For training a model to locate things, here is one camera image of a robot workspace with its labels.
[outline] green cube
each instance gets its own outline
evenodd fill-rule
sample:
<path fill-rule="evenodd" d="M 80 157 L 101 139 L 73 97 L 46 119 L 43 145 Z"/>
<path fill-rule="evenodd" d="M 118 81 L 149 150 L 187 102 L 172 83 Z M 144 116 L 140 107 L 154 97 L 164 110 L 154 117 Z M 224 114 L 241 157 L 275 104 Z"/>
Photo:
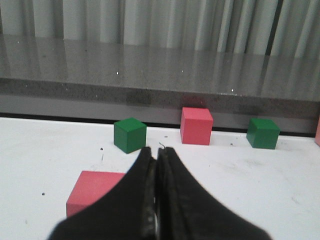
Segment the green cube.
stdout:
<path fill-rule="evenodd" d="M 113 144 L 129 154 L 146 146 L 147 125 L 131 117 L 113 124 Z"/>
<path fill-rule="evenodd" d="M 251 118 L 246 138 L 253 148 L 275 149 L 280 128 L 270 119 Z"/>

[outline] granite surface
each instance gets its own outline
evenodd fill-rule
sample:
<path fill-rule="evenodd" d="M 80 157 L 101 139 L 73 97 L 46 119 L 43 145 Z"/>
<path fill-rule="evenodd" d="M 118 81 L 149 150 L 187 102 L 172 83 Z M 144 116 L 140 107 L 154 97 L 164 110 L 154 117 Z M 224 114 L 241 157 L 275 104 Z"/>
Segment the granite surface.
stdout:
<path fill-rule="evenodd" d="M 316 60 L 0 36 L 0 113 L 179 124 L 205 107 L 214 127 L 315 133 L 319 93 Z"/>

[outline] pink cube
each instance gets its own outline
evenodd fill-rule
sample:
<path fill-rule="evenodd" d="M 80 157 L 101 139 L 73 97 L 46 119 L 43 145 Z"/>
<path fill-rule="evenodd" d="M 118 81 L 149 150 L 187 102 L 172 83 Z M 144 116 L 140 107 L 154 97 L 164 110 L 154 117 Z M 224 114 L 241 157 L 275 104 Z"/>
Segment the pink cube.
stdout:
<path fill-rule="evenodd" d="M 207 108 L 183 107 L 180 134 L 183 144 L 209 145 L 214 119 Z"/>
<path fill-rule="evenodd" d="M 315 143 L 320 146 L 320 118 L 319 118 L 318 127 L 317 127 L 317 129 L 316 129 Z"/>
<path fill-rule="evenodd" d="M 66 216 L 70 217 L 95 203 L 124 175 L 117 172 L 82 171 L 66 202 Z"/>

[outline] wooden block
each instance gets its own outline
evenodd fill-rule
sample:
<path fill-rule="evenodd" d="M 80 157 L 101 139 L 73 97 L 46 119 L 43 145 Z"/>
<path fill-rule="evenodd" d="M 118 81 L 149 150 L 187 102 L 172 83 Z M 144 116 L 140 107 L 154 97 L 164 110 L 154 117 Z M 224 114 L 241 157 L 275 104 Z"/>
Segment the wooden block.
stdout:
<path fill-rule="evenodd" d="M 253 148 L 275 149 L 280 128 L 271 119 L 251 118 L 246 138 Z"/>
<path fill-rule="evenodd" d="M 207 108 L 183 107 L 180 135 L 183 144 L 209 145 L 214 119 Z"/>
<path fill-rule="evenodd" d="M 125 153 L 146 146 L 147 125 L 131 117 L 113 124 L 113 143 Z"/>
<path fill-rule="evenodd" d="M 66 216 L 70 217 L 95 203 L 124 175 L 118 172 L 82 171 L 66 202 Z"/>
<path fill-rule="evenodd" d="M 317 127 L 317 129 L 316 129 L 315 143 L 320 146 L 320 118 L 319 118 L 318 127 Z"/>

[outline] white table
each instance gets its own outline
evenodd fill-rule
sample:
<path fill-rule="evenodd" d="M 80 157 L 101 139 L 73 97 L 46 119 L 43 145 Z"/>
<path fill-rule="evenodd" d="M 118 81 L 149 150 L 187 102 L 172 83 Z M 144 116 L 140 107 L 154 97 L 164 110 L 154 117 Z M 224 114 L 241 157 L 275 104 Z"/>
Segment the white table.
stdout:
<path fill-rule="evenodd" d="M 216 199 L 274 240 L 320 239 L 313 138 L 280 136 L 267 150 L 252 148 L 245 133 L 213 131 L 201 146 L 181 144 L 178 129 L 148 127 L 146 142 L 155 158 L 160 143 L 174 147 Z M 138 154 L 113 145 L 112 125 L 0 118 L 0 240 L 45 239 L 65 218 L 82 170 L 126 172 Z"/>

